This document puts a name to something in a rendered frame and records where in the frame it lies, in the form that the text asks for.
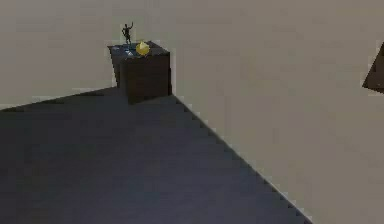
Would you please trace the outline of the dark brown cabinet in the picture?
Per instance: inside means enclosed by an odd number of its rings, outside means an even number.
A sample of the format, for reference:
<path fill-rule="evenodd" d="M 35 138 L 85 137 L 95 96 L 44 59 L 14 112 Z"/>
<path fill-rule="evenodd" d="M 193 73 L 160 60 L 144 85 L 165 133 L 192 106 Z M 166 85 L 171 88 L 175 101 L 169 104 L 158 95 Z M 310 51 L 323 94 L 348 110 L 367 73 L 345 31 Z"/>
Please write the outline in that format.
<path fill-rule="evenodd" d="M 131 105 L 172 94 L 170 52 L 152 41 L 147 44 L 150 50 L 145 56 L 136 52 L 137 43 L 131 48 L 108 47 L 117 87 L 125 90 Z"/>

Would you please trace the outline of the yellow round object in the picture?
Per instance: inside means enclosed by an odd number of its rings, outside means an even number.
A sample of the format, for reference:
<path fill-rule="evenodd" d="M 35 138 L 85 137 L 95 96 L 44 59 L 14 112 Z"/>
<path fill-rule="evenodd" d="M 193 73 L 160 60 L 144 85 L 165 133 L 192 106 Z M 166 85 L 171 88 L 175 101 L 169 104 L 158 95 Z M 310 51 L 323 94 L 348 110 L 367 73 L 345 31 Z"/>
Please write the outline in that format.
<path fill-rule="evenodd" d="M 136 45 L 136 52 L 139 55 L 147 55 L 150 51 L 150 47 L 147 43 L 141 41 L 139 44 Z"/>

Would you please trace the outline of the black figure statuette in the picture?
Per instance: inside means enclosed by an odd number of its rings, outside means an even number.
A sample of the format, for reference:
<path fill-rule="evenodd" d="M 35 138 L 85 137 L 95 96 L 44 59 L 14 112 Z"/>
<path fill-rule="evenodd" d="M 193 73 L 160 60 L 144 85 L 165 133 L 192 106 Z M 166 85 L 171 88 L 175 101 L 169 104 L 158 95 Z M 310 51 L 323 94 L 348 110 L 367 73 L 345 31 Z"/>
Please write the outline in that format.
<path fill-rule="evenodd" d="M 133 28 L 133 25 L 128 25 L 128 24 L 125 24 L 124 27 L 122 28 L 122 34 L 125 38 L 125 42 L 127 45 L 130 45 L 131 44 L 131 35 L 130 35 L 130 31 L 131 29 Z"/>

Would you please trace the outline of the dark brown wall shelf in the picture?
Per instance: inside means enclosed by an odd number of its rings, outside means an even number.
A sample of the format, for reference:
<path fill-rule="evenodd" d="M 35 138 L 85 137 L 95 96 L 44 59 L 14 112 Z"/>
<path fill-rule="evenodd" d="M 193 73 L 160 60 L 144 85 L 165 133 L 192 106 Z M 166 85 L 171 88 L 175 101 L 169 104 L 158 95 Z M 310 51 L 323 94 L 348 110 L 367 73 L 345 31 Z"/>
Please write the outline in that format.
<path fill-rule="evenodd" d="M 384 94 L 384 42 L 381 44 L 362 86 Z"/>

